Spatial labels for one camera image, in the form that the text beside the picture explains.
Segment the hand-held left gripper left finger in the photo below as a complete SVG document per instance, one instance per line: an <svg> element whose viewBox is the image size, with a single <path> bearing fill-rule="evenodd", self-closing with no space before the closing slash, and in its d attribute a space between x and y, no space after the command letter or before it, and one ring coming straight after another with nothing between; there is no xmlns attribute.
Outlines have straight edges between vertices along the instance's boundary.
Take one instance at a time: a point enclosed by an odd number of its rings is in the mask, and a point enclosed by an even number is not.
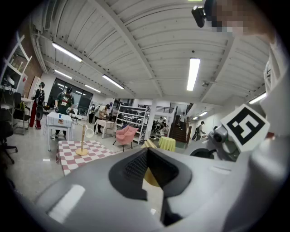
<svg viewBox="0 0 290 232"><path fill-rule="evenodd" d="M109 180L115 163L138 149L91 161L46 188L36 206L64 229L162 229L146 200L130 199Z"/></svg>

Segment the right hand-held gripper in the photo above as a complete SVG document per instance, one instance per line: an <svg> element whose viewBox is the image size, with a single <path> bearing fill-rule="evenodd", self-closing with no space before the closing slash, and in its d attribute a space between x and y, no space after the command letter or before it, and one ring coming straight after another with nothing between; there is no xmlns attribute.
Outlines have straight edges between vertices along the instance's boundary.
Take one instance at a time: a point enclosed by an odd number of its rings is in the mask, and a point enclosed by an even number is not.
<svg viewBox="0 0 290 232"><path fill-rule="evenodd" d="M214 159L213 152L220 160L235 161L239 154L256 148L266 138L270 128L270 123L261 114L245 104L220 122L221 125L208 134L208 140L193 141L183 154Z"/></svg>

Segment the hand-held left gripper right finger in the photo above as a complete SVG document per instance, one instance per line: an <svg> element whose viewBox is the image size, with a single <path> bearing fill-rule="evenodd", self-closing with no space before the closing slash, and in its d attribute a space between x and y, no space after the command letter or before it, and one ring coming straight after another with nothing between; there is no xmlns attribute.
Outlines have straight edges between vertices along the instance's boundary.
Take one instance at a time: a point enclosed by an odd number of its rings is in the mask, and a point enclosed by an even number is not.
<svg viewBox="0 0 290 232"><path fill-rule="evenodd" d="M164 192L160 229L249 229L261 217L256 152L226 162L148 149L147 162Z"/></svg>

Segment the wooden staircase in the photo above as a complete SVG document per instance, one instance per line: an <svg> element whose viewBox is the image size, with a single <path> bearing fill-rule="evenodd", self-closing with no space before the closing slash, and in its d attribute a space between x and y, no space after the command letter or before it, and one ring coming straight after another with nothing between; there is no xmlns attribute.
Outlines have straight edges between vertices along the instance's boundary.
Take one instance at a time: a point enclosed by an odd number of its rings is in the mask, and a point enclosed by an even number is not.
<svg viewBox="0 0 290 232"><path fill-rule="evenodd" d="M178 142L188 144L191 139L190 118L187 116L189 109L188 105L185 104L171 104L173 109L173 119L170 126L169 137L175 139Z"/></svg>

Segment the yellow-green fluted stool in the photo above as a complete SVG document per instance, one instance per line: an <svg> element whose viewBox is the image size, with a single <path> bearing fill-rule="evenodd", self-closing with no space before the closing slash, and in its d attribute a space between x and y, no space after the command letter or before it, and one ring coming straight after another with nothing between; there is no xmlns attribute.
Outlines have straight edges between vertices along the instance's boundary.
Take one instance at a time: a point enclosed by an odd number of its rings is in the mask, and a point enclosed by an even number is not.
<svg viewBox="0 0 290 232"><path fill-rule="evenodd" d="M162 136L159 139L159 147L164 150L175 152L176 140L166 136Z"/></svg>

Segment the pink checkered cloth table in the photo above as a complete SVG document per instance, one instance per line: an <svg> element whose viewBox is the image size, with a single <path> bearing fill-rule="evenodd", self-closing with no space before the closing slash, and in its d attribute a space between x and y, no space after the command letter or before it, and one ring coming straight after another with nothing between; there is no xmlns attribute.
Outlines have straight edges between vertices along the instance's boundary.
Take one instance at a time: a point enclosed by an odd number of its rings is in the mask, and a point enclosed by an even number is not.
<svg viewBox="0 0 290 232"><path fill-rule="evenodd" d="M60 141L58 142L56 163L61 165L63 174L66 176L73 170L94 160L102 159L121 152L111 151L101 142L89 140L83 143L83 148L87 149L87 155L78 155L76 151L81 148L80 141Z"/></svg>

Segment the wooden mug stand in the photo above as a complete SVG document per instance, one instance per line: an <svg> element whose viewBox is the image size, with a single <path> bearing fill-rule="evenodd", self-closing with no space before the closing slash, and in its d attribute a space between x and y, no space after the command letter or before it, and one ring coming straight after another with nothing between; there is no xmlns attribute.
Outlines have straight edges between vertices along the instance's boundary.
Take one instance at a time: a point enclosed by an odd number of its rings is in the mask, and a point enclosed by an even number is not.
<svg viewBox="0 0 290 232"><path fill-rule="evenodd" d="M81 148L77 148L75 151L77 155L84 156L88 154L87 149L85 149L84 146L84 137L85 137L85 131L86 131L86 125L82 126L82 140L81 140Z"/></svg>

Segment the white metal shelving rack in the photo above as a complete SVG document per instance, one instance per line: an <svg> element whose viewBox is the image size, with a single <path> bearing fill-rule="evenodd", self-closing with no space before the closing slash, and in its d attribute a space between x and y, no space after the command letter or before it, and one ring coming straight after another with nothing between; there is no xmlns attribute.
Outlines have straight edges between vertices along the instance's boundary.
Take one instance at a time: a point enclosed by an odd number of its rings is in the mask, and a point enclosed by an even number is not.
<svg viewBox="0 0 290 232"><path fill-rule="evenodd" d="M137 128L133 141L139 145L139 143L142 143L145 140L145 132L149 116L149 106L139 105L138 107L133 107L120 104L115 123L117 128L127 125Z"/></svg>

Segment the white grid cloth table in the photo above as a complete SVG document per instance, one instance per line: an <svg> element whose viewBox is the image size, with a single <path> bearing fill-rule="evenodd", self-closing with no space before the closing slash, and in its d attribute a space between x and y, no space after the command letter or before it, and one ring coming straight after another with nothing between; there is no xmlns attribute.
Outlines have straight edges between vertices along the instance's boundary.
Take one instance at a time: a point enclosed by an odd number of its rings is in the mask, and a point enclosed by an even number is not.
<svg viewBox="0 0 290 232"><path fill-rule="evenodd" d="M59 124L58 120L63 119L63 124ZM73 140L73 123L69 115L62 114L59 118L59 113L54 111L50 112L46 118L46 126L44 131L47 133L48 151L51 151L50 140L52 137L53 130L66 131L66 140Z"/></svg>

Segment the ceiling tube light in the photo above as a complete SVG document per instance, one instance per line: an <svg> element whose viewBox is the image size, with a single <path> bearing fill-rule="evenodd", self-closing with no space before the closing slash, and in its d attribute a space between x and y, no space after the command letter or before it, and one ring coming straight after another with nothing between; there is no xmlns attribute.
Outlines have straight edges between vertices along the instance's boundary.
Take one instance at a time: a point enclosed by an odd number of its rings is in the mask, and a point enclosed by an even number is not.
<svg viewBox="0 0 290 232"><path fill-rule="evenodd" d="M93 90L95 92L101 93L101 91L99 91L99 90L97 90L97 89L95 89L95 88L93 88L93 87L91 87L91 86L89 86L87 84L85 85L85 87L87 87L87 88L89 88L89 89L91 89L91 90Z"/></svg>
<svg viewBox="0 0 290 232"><path fill-rule="evenodd" d="M59 74L59 75L62 75L62 76L64 76L64 77L66 77L66 78L68 78L68 79L72 79L72 77L71 76L69 76L69 75L67 75L67 74L65 74L65 73L62 73L62 72L60 72L60 71L58 71L58 70L54 70L54 72L55 73L57 73L57 74Z"/></svg>
<svg viewBox="0 0 290 232"><path fill-rule="evenodd" d="M255 103L259 102L260 100L264 99L266 96L267 96L267 93L264 92L264 93L260 94L259 96L257 96L257 97L255 97L255 98L251 99L251 100L249 101L249 104L250 104L250 105L255 104Z"/></svg>
<svg viewBox="0 0 290 232"><path fill-rule="evenodd" d="M124 87L120 84L118 84L116 81L114 81L113 79L111 79L110 77L108 77L107 75L103 75L102 76L104 79L106 79L107 81L109 81L110 83L114 84L115 86L117 86L118 88L120 88L121 90L124 90Z"/></svg>
<svg viewBox="0 0 290 232"><path fill-rule="evenodd" d="M52 42L52 46L53 46L55 49L57 49L58 51L61 51L62 53L64 53L64 54L70 56L71 58L75 59L75 60L78 61L79 63L82 62L82 59L81 59L79 56L73 54L72 52L68 51L68 50L65 49L64 47L58 45L57 43Z"/></svg>
<svg viewBox="0 0 290 232"><path fill-rule="evenodd" d="M197 75L200 67L200 59L190 58L187 91L192 91L196 83Z"/></svg>

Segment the black folding chair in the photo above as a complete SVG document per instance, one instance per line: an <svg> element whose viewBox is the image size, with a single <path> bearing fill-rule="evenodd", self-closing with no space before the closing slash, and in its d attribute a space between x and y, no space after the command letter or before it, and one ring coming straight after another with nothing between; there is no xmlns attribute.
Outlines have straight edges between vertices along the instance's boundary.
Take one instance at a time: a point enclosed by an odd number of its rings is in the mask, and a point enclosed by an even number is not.
<svg viewBox="0 0 290 232"><path fill-rule="evenodd" d="M72 119L72 123L76 122L76 124L78 124L78 118L76 117L76 114L75 114L73 109L71 109L69 111L69 115L70 115L70 117Z"/></svg>

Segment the black office chair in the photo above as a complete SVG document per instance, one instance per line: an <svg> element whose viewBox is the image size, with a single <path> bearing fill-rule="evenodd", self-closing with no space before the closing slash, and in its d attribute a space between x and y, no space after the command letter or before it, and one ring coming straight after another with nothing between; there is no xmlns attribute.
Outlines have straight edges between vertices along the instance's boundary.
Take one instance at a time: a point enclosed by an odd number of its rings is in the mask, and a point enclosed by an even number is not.
<svg viewBox="0 0 290 232"><path fill-rule="evenodd" d="M18 153L18 148L16 146L11 146L7 144L7 138L13 135L13 130L8 121L0 121L0 154L6 154L10 159L11 163L14 164L15 161L11 158L7 150L15 149Z"/></svg>

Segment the person's white shirt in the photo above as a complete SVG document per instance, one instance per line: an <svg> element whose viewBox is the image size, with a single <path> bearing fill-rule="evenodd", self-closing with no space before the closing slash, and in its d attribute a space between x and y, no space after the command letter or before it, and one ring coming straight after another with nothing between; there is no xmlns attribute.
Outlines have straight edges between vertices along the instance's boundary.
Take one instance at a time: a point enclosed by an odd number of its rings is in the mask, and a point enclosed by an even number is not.
<svg viewBox="0 0 290 232"><path fill-rule="evenodd" d="M270 43L264 70L266 97L260 102L270 124L269 132L290 136L290 55L279 34Z"/></svg>

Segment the dark window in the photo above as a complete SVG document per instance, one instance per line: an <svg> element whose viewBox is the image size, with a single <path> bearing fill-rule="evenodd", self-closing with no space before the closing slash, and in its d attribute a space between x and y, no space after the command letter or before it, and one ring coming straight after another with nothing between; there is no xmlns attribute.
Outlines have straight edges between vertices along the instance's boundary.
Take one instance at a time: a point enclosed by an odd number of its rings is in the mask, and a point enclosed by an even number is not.
<svg viewBox="0 0 290 232"><path fill-rule="evenodd" d="M50 106L50 108L53 108L57 96L60 93L65 92L68 87L72 87L72 96L74 98L75 105L74 108L78 109L77 114L87 116L93 94L76 86L73 86L65 81L62 81L58 78L55 79L52 89L50 91L50 95L48 97L48 105Z"/></svg>

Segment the white wall shelf unit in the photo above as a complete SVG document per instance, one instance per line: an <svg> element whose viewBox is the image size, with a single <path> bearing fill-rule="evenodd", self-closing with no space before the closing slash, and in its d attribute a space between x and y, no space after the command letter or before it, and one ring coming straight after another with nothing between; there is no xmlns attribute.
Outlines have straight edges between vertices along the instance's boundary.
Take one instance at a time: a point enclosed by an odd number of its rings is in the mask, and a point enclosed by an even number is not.
<svg viewBox="0 0 290 232"><path fill-rule="evenodd" d="M2 58L1 90L16 92L19 86L24 86L26 81L24 72L32 59L32 56L29 56L23 47L24 39L25 35L19 36L19 32L16 31L11 51Z"/></svg>

